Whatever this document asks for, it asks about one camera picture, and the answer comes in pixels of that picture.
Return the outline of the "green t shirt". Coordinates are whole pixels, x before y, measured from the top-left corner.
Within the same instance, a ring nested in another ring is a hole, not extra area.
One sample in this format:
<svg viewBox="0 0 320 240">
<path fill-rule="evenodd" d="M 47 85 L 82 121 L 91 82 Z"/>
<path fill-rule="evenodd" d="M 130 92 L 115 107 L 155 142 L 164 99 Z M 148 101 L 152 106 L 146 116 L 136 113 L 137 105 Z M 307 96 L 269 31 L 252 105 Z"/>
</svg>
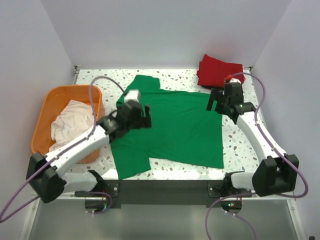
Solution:
<svg viewBox="0 0 320 240">
<path fill-rule="evenodd" d="M 136 75 L 128 90 L 139 90 L 150 106 L 151 127 L 131 129 L 111 143 L 119 179 L 151 169 L 150 159 L 223 169 L 222 115 L 207 111 L 209 95 L 160 88 L 160 80 Z"/>
</svg>

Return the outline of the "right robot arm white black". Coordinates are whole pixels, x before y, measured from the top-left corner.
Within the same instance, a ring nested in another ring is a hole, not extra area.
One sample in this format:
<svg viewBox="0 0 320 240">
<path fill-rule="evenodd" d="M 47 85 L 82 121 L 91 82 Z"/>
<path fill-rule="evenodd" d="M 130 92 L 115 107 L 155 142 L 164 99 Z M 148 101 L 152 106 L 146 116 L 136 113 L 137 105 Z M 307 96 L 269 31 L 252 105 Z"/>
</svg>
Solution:
<svg viewBox="0 0 320 240">
<path fill-rule="evenodd" d="M 254 191 L 258 196 L 279 195 L 296 187 L 299 160 L 287 154 L 259 123 L 256 107 L 244 101 L 242 84 L 227 82 L 223 90 L 213 88 L 206 109 L 228 116 L 251 144 L 259 165 L 254 173 L 227 172 L 222 185 L 215 190 L 223 197 Z"/>
</svg>

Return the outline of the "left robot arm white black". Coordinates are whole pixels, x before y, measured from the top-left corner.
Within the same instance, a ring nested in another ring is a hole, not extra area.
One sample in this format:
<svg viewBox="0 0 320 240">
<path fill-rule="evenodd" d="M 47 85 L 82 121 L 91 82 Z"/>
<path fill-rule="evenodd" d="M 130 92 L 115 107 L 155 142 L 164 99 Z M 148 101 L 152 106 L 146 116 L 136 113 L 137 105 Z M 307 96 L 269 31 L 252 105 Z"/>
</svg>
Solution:
<svg viewBox="0 0 320 240">
<path fill-rule="evenodd" d="M 152 126 L 150 106 L 129 100 L 117 107 L 116 116 L 102 117 L 75 140 L 58 150 L 42 155 L 34 153 L 29 160 L 26 179 L 44 203 L 50 203 L 63 193 L 88 192 L 103 194 L 106 184 L 95 170 L 68 173 L 67 170 L 95 150 L 123 137 L 131 129 Z"/>
</svg>

